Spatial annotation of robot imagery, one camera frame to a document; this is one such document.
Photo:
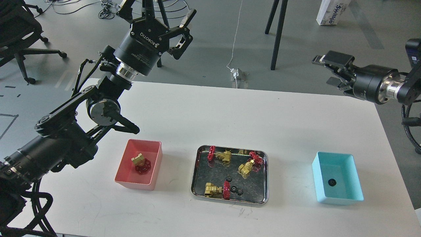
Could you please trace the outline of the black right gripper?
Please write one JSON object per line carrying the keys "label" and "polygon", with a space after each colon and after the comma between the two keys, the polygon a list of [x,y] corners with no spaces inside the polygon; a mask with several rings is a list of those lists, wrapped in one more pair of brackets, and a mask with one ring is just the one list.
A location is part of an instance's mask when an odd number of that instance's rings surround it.
{"label": "black right gripper", "polygon": [[396,99],[397,92],[402,86],[402,78],[397,69],[376,65],[357,67],[353,66],[354,60],[355,57],[352,55],[328,51],[325,55],[315,56],[312,63],[352,71],[355,80],[330,77],[326,81],[326,84],[336,87],[346,96],[379,105]]}

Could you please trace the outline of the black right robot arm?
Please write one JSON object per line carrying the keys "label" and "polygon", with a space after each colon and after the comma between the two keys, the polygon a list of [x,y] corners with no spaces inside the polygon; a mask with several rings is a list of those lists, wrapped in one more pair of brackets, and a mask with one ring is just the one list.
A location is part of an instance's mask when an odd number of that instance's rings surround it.
{"label": "black right robot arm", "polygon": [[317,55],[312,63],[328,68],[334,76],[327,80],[327,84],[341,90],[346,96],[379,105],[391,99],[402,104],[401,117],[404,131],[415,151],[420,154],[420,143],[410,131],[410,127],[420,126],[420,117],[409,115],[412,104],[420,102],[420,39],[409,39],[405,49],[411,65],[411,71],[408,73],[386,66],[358,67],[354,65],[355,57],[336,51],[329,51],[322,56]]}

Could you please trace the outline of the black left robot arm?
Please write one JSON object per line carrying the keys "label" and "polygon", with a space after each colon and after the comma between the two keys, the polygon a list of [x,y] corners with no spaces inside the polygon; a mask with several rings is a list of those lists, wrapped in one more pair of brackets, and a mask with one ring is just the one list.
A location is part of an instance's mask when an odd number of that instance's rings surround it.
{"label": "black left robot arm", "polygon": [[39,191],[42,177],[92,160],[111,129],[138,134],[139,127],[122,116],[119,97],[138,74],[149,75],[163,53],[178,60],[192,42],[187,26],[195,9],[170,28],[155,17],[151,0],[142,1],[140,18],[132,16],[133,3],[124,0],[117,11],[130,24],[128,33],[117,49],[106,46],[94,67],[108,75],[85,89],[78,76],[71,98],[36,123],[38,136],[1,162],[2,237],[57,235],[45,216],[53,197]]}

